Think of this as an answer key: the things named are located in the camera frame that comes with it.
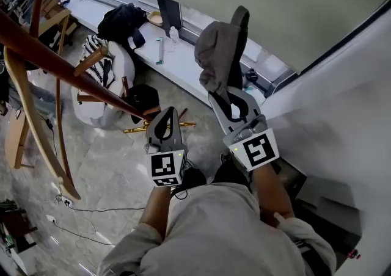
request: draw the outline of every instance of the sleeve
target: sleeve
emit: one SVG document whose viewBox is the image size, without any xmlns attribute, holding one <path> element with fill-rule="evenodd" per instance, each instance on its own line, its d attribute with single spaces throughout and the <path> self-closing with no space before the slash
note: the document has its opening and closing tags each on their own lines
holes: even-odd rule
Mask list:
<svg viewBox="0 0 391 276">
<path fill-rule="evenodd" d="M 119 276 L 124 272 L 139 275 L 143 256 L 161 243 L 162 238 L 153 227 L 139 224 L 103 259 L 98 268 L 98 276 Z"/>
<path fill-rule="evenodd" d="M 299 247 L 306 270 L 310 268 L 312 271 L 307 274 L 334 275 L 337 268 L 335 252 L 311 225 L 295 217 L 284 219 L 278 213 L 275 213 L 274 217 L 279 221 L 277 228 L 286 233 Z"/>
</svg>

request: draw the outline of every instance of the gray shirt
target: gray shirt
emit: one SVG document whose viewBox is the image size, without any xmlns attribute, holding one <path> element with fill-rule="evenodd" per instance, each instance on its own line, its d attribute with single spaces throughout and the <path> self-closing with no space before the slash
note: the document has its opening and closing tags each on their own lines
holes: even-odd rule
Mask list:
<svg viewBox="0 0 391 276">
<path fill-rule="evenodd" d="M 294 241 L 310 245 L 335 272 L 333 249 L 309 224 L 274 216 L 278 228 L 261 222 L 258 203 L 243 185 L 195 187 L 184 200 L 171 200 L 164 241 L 139 224 L 102 261 L 98 275 L 311 275 Z"/>
</svg>

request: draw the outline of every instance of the white desk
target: white desk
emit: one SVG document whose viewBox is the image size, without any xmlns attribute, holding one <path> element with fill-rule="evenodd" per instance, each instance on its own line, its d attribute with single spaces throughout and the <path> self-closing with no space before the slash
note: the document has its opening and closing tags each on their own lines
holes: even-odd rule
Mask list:
<svg viewBox="0 0 391 276">
<path fill-rule="evenodd" d="M 166 37 L 164 30 L 148 22 L 140 27 L 140 33 L 145 38 L 145 44 L 134 52 L 157 72 L 205 104 L 210 105 L 208 92 L 199 82 L 202 69 L 194 60 L 194 46 L 181 40 L 174 48 L 170 38 Z M 159 61 L 159 42 L 156 41 L 157 38 L 163 38 L 163 64 L 156 64 Z M 130 47 L 134 48 L 133 38 L 130 37 L 128 41 Z"/>
<path fill-rule="evenodd" d="M 81 24 L 96 33 L 98 32 L 98 24 L 103 19 L 104 14 L 113 9 L 113 7 L 93 0 L 71 0 L 67 7 Z M 140 32 L 145 38 L 145 44 L 134 52 L 141 60 L 210 106 L 208 92 L 199 82 L 202 69 L 194 60 L 194 46 L 181 40 L 180 44 L 174 49 L 164 30 L 149 22 L 144 23 L 140 27 Z M 156 64 L 159 61 L 159 43 L 156 41 L 157 38 L 164 39 L 163 64 L 161 65 Z M 135 48 L 131 37 L 129 38 L 129 44 L 131 48 Z M 265 101 L 263 94 L 258 89 L 249 87 L 246 91 L 255 98 L 259 105 L 262 105 Z"/>
</svg>

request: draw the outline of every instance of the marble floor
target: marble floor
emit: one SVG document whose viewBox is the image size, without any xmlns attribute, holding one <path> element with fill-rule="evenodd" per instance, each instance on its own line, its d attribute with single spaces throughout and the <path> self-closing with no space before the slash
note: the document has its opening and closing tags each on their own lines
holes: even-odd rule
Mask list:
<svg viewBox="0 0 391 276">
<path fill-rule="evenodd" d="M 78 63 L 81 43 L 91 32 L 76 31 L 73 46 L 65 47 L 64 57 Z M 40 74 L 38 85 L 54 92 L 54 78 Z M 139 67 L 137 82 L 144 82 L 159 92 L 161 107 L 174 106 L 179 112 L 188 108 L 184 121 L 197 126 L 182 129 L 183 141 L 189 148 L 188 157 L 208 177 L 219 167 L 219 153 L 225 148 L 223 133 L 213 111 L 190 94 L 171 83 L 149 67 Z M 152 189 L 145 165 L 145 134 L 123 134 L 134 126 L 129 115 L 123 115 L 109 129 L 96 129 L 79 121 L 71 102 L 70 86 L 62 83 L 64 101 L 63 126 L 65 146 L 75 187 L 81 201 L 78 209 L 138 208 L 146 204 Z M 32 224 L 38 228 L 33 237 L 37 242 L 36 266 L 39 275 L 93 275 L 111 245 L 92 242 L 56 228 L 46 215 L 56 218 L 58 226 L 76 234 L 116 244 L 137 224 L 142 211 L 110 211 L 105 213 L 74 211 L 58 204 L 57 184 L 29 135 L 23 162 L 34 170 L 10 170 L 4 157 L 4 139 L 9 114 L 0 117 L 0 200 L 14 199 L 27 210 Z M 56 148 L 58 136 L 54 128 Z"/>
</svg>

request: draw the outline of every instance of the window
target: window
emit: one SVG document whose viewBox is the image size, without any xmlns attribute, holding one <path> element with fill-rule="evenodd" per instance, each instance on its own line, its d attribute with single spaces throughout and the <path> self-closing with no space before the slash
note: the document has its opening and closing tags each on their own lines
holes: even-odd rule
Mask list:
<svg viewBox="0 0 391 276">
<path fill-rule="evenodd" d="M 197 37 L 210 23 L 216 21 L 214 18 L 186 5 L 181 4 L 180 7 L 183 27 L 193 32 Z M 274 82 L 289 71 L 289 67 L 285 63 L 249 38 L 241 61 L 270 82 Z"/>
</svg>

